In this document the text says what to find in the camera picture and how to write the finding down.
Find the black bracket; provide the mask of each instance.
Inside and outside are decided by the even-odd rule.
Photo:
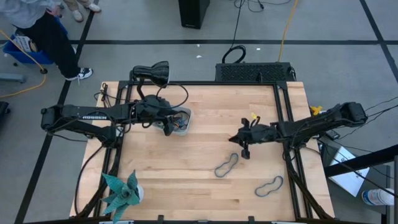
[[[276,81],[276,85],[279,86],[283,90],[287,90],[287,82],[286,81]]]
[[[157,216],[157,224],[163,224],[164,221],[164,215],[158,215]]]
[[[254,220],[253,216],[248,217],[249,218],[249,224],[255,224],[256,221]]]

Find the lamp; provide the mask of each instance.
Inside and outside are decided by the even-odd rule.
[[[151,67],[138,65],[132,69],[131,73],[133,78],[139,79],[137,92],[141,99],[144,99],[145,96],[141,91],[141,87],[145,79],[149,79],[152,83],[161,88],[165,88],[166,84],[169,83],[169,62],[158,62]]]

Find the white shoe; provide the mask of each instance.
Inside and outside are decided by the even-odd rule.
[[[68,81],[77,80],[80,85],[80,80],[90,77],[93,74],[93,69],[91,68],[80,68],[80,73],[73,78],[65,78]]]
[[[83,22],[84,18],[83,15],[79,12],[79,10],[72,11],[72,14],[73,18],[75,18],[77,22]]]
[[[101,8],[94,3],[91,3],[88,7],[85,7],[93,12],[101,12]]]

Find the wooden tabletop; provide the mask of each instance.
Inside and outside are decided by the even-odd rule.
[[[107,82],[108,94],[116,96],[118,82]],[[256,221],[294,220],[286,164],[282,160],[282,145],[276,142],[250,145],[251,159],[239,157],[234,169],[224,178],[217,178],[215,167],[228,161],[241,147],[228,141],[242,127],[241,118],[252,120],[251,113],[261,117],[260,123],[278,121],[271,86],[185,86],[190,94],[183,105],[193,111],[188,134],[184,137],[164,136],[162,130],[144,129],[134,125],[124,137],[118,177],[126,181],[135,169],[139,184],[144,188],[141,204],[128,207],[122,220],[219,220]],[[310,116],[303,83],[288,83],[290,104],[295,120]],[[158,87],[143,87],[145,95],[155,94]],[[161,91],[161,97],[172,105],[185,98],[178,86]],[[138,98],[133,89],[132,99]],[[282,107],[283,93],[280,91]],[[94,121],[107,126],[107,121]],[[311,140],[308,147],[317,149]],[[100,142],[88,141],[83,162]],[[80,181],[78,208],[81,210],[96,192],[100,181],[105,150],[87,165]],[[309,191],[325,211],[334,216],[326,178],[319,154],[302,149],[302,160]],[[254,189],[274,177],[284,178],[282,187],[266,197],[258,197]],[[275,185],[265,189],[274,189]],[[305,216],[301,194],[298,195],[301,214]]]

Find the black pants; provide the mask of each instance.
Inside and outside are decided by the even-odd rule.
[[[65,78],[73,78],[79,74],[75,52],[67,35],[52,15],[45,13],[32,27],[19,29],[58,65]]]

